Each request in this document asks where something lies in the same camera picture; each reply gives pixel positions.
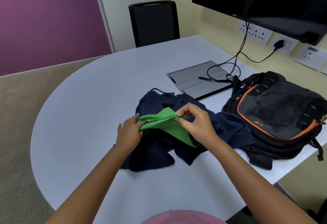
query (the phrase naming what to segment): green fabric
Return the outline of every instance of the green fabric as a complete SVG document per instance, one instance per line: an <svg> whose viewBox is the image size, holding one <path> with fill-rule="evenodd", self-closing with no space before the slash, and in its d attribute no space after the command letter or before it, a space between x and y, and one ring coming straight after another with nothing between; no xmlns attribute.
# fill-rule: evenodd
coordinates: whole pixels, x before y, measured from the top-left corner
<svg viewBox="0 0 327 224"><path fill-rule="evenodd" d="M178 118L178 115L176 115L172 109L169 107L164 108L156 115L144 115L139 117L139 122L146 121L140 130L162 129L187 145L197 148L200 143L195 140L175 118Z"/></svg>

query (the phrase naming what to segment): table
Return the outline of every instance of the table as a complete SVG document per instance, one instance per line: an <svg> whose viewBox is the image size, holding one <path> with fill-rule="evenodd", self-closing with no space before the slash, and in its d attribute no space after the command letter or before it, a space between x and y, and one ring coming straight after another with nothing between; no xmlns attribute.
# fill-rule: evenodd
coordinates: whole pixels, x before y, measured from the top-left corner
<svg viewBox="0 0 327 224"><path fill-rule="evenodd" d="M31 164L45 199L55 210L65 201L115 143L118 123L134 115L147 91L178 93L166 73L231 57L197 35L114 53L73 73L47 99L33 129ZM242 79L256 73L238 65ZM230 96L231 90L202 103L219 112ZM326 129L318 140L327 141ZM295 159L274 161L272 171L254 168L274 184L315 151L308 145ZM245 152L237 152L248 161ZM176 161L171 167L120 170L94 223L140 224L167 210L201 211L227 220L245 206L210 152L191 166L174 151L170 154Z"/></svg>

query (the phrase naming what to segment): yellow logo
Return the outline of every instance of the yellow logo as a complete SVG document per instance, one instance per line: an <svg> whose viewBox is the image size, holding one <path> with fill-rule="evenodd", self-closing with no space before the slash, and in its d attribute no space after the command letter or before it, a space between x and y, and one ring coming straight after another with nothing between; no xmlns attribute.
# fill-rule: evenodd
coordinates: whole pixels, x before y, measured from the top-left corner
<svg viewBox="0 0 327 224"><path fill-rule="evenodd" d="M322 116L322 118L321 118L320 122L324 122L326 119L327 119L327 114L326 114L326 115L324 115L324 116Z"/></svg>
<svg viewBox="0 0 327 224"><path fill-rule="evenodd" d="M259 125L261 125L261 126L263 126L261 123L259 123L259 122L254 122L254 123L257 123L257 124L259 124Z"/></svg>

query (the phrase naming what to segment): hand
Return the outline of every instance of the hand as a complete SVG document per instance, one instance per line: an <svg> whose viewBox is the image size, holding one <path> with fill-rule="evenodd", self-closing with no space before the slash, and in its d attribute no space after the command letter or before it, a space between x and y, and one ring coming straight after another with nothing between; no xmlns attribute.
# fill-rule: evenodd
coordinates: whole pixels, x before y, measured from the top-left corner
<svg viewBox="0 0 327 224"><path fill-rule="evenodd" d="M176 119L198 142L202 143L209 151L217 142L218 136L211 124L209 114L194 104L188 103L176 111L179 117ZM194 122L186 119L195 117Z"/></svg>
<svg viewBox="0 0 327 224"><path fill-rule="evenodd" d="M123 125L121 123L118 125L115 147L124 149L128 154L133 152L143 135L143 131L140 131L140 128L145 124L145 121L135 123L138 117L139 114L136 114L127 119Z"/></svg>

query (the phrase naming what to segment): black plug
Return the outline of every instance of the black plug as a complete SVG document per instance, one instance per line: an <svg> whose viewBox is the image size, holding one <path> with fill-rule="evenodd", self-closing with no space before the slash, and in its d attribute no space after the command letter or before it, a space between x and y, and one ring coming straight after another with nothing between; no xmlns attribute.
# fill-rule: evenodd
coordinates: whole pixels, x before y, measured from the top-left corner
<svg viewBox="0 0 327 224"><path fill-rule="evenodd" d="M283 48L284 47L284 40L279 40L278 42L276 42L274 44L274 47L275 47L274 51L276 51L277 49Z"/></svg>

